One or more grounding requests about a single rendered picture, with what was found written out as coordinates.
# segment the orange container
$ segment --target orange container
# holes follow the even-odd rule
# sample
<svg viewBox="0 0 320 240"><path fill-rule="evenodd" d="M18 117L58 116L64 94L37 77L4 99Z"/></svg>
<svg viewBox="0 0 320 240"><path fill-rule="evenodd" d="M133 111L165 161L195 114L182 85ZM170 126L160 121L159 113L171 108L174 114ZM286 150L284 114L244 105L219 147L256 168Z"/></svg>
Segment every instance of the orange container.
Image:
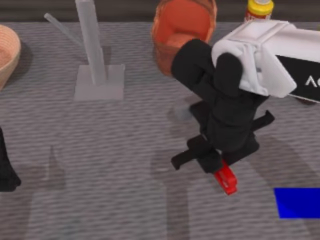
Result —
<svg viewBox="0 0 320 240"><path fill-rule="evenodd" d="M178 50L189 40L208 43L216 28L216 0L161 0L151 30L156 63L171 76Z"/></svg>

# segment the bottle label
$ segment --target bottle label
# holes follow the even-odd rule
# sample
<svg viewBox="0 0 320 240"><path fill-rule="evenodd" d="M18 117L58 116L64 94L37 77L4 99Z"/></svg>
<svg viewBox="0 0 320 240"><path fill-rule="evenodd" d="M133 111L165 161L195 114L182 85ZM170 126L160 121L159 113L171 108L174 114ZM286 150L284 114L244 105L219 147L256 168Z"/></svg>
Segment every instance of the bottle label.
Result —
<svg viewBox="0 0 320 240"><path fill-rule="evenodd" d="M250 21L253 19L267 19L269 20L271 18L271 13L268 15L256 15L252 12L250 12L248 9L245 11L245 17L244 17L244 21Z"/></svg>

